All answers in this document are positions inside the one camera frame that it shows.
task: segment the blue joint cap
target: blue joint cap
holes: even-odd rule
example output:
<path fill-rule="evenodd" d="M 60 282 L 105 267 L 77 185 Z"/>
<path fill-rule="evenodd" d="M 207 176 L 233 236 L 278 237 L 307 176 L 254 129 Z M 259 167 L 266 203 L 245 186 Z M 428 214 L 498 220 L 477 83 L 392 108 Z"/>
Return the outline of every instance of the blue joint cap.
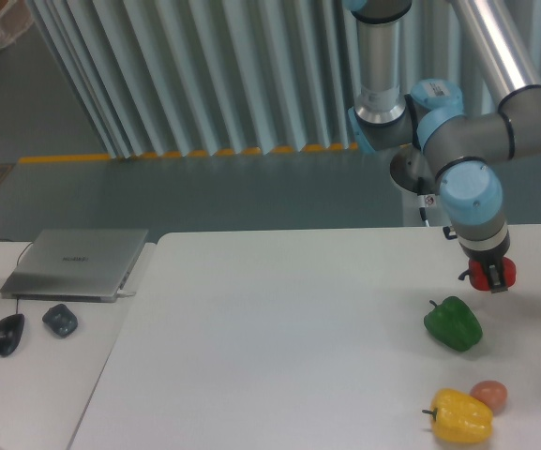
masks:
<path fill-rule="evenodd" d="M 502 209 L 502 184 L 495 172 L 480 161 L 460 162 L 447 170 L 440 193 L 443 209 L 453 223 L 482 225 Z"/>
<path fill-rule="evenodd" d="M 368 0 L 343 0 L 343 7 L 351 12 L 359 11 L 363 8 Z"/>
<path fill-rule="evenodd" d="M 439 108 L 425 115 L 420 121 L 420 124 L 418 124 L 418 130 L 416 131 L 422 152 L 424 153 L 424 146 L 427 144 L 430 136 L 432 136 L 432 133 L 439 129 L 445 122 L 461 115 L 464 115 L 464 112 L 457 106 Z"/>
<path fill-rule="evenodd" d="M 357 148 L 359 148 L 363 153 L 366 154 L 374 153 L 376 150 L 374 150 L 372 145 L 370 145 L 370 142 L 368 142 L 368 138 L 362 131 L 362 128 L 357 121 L 357 116 L 355 115 L 355 111 L 353 110 L 353 108 L 350 108 L 347 111 L 347 115 L 349 117 L 350 123 L 352 124 L 353 136 L 355 137 L 355 141 L 357 142 Z"/>
<path fill-rule="evenodd" d="M 418 82 L 410 92 L 413 101 L 428 110 L 436 110 L 445 106 L 455 106 L 464 110 L 464 100 L 459 87 L 437 78 L 429 78 Z"/>

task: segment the gray floor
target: gray floor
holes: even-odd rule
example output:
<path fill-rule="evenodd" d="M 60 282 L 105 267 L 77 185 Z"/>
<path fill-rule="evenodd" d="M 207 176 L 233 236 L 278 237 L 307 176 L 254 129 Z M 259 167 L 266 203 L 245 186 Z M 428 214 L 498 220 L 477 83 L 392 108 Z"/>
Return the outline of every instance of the gray floor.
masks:
<path fill-rule="evenodd" d="M 101 152 L 35 28 L 0 53 L 0 162 Z M 43 228 L 170 232 L 397 227 L 392 153 L 359 152 L 17 165 L 0 186 L 0 237 Z M 500 175 L 510 223 L 541 223 L 541 157 Z"/>

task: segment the green bell pepper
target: green bell pepper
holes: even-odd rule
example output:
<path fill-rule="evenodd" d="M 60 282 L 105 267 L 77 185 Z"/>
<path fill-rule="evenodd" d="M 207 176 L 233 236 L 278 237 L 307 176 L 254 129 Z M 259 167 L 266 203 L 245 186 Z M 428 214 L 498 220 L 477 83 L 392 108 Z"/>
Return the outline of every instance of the green bell pepper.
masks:
<path fill-rule="evenodd" d="M 483 336 L 480 323 L 468 305 L 457 297 L 447 297 L 424 317 L 424 326 L 434 338 L 458 352 L 466 352 Z"/>

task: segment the vertical blinds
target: vertical blinds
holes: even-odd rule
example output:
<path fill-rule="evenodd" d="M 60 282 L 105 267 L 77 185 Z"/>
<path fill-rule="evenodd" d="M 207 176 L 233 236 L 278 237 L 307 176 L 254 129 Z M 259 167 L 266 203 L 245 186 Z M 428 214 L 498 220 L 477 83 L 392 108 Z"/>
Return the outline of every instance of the vertical blinds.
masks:
<path fill-rule="evenodd" d="M 541 0 L 505 2 L 541 71 Z M 348 148 L 360 90 L 356 22 L 340 0 L 29 0 L 113 158 L 146 152 Z M 414 0 L 401 90 L 446 78 L 492 110 L 453 9 Z"/>

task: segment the yellow bell pepper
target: yellow bell pepper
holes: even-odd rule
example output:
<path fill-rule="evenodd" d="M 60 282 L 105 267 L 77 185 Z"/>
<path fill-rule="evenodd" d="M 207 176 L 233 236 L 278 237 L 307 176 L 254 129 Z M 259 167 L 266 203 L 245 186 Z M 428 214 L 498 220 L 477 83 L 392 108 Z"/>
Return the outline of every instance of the yellow bell pepper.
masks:
<path fill-rule="evenodd" d="M 491 409 L 463 392 L 441 389 L 435 394 L 430 410 L 432 432 L 451 443 L 480 443 L 493 431 Z"/>

